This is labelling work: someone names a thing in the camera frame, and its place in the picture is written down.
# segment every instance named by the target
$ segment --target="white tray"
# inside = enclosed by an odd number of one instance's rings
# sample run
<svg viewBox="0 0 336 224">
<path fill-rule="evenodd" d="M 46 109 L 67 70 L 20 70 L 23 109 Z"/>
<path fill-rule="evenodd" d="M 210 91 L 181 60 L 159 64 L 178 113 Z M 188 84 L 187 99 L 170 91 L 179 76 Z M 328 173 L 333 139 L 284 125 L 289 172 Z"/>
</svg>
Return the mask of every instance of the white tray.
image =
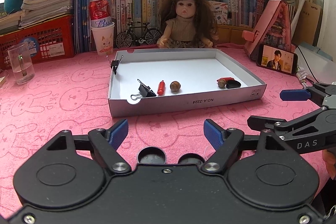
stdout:
<svg viewBox="0 0 336 224">
<path fill-rule="evenodd" d="M 117 74 L 111 73 L 109 105 L 112 117 L 157 114 L 220 106 L 260 99 L 266 83 L 227 54 L 216 49 L 150 49 L 130 53 L 118 51 Z M 237 89 L 220 89 L 217 79 L 232 77 L 241 83 Z M 163 96 L 131 99 L 139 93 L 139 79 L 157 93 L 160 81 Z M 178 93 L 169 86 L 181 84 Z"/>
</svg>

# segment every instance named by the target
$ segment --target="red plastic crate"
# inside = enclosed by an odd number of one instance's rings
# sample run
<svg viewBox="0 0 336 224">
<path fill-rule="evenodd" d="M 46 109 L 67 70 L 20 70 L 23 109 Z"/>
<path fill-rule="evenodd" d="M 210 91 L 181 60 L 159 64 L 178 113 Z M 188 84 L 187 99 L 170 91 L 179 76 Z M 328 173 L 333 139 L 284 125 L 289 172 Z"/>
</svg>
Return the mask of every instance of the red plastic crate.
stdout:
<svg viewBox="0 0 336 224">
<path fill-rule="evenodd" d="M 11 68 L 7 50 L 24 40 L 33 64 L 74 57 L 73 25 L 74 16 L 66 15 L 0 37 L 0 68 Z"/>
</svg>

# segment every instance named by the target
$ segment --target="bicycle wheel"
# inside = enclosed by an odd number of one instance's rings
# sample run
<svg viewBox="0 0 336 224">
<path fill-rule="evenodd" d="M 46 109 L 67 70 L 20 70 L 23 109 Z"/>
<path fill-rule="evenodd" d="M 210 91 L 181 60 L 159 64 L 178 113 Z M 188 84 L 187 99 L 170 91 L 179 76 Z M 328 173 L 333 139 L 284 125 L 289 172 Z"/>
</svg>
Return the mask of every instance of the bicycle wheel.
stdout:
<svg viewBox="0 0 336 224">
<path fill-rule="evenodd" d="M 156 44 L 159 38 L 162 36 L 161 32 L 156 28 L 149 28 L 145 34 L 145 40 L 147 45 Z"/>
<path fill-rule="evenodd" d="M 132 45 L 133 37 L 130 33 L 121 32 L 117 35 L 115 43 L 118 48 L 128 48 Z"/>
</svg>

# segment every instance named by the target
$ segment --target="wooden shelf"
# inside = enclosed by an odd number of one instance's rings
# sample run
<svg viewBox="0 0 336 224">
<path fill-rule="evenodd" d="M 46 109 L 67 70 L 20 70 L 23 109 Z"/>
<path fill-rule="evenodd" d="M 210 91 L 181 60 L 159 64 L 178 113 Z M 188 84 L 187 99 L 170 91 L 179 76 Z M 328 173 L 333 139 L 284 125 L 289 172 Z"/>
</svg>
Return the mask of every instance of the wooden shelf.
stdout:
<svg viewBox="0 0 336 224">
<path fill-rule="evenodd" d="M 243 31 L 253 31 L 251 28 L 237 27 L 231 25 L 218 25 L 218 44 L 234 43 L 244 45 L 246 40 L 242 38 Z"/>
</svg>

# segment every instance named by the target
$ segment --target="doll's hair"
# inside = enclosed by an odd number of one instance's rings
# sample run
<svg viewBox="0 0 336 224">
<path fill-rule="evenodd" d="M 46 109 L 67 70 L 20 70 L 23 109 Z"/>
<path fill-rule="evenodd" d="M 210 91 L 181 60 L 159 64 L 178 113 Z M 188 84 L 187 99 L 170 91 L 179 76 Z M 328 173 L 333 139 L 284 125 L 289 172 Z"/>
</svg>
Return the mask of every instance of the doll's hair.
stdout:
<svg viewBox="0 0 336 224">
<path fill-rule="evenodd" d="M 166 21 L 177 16 L 176 5 L 181 0 L 165 0 L 160 9 L 160 27 L 162 33 L 166 29 Z M 217 32 L 217 23 L 214 14 L 211 11 L 210 4 L 207 0 L 194 0 L 196 12 L 194 15 L 194 27 L 196 34 L 194 42 L 201 37 L 213 41 L 214 33 Z"/>
</svg>

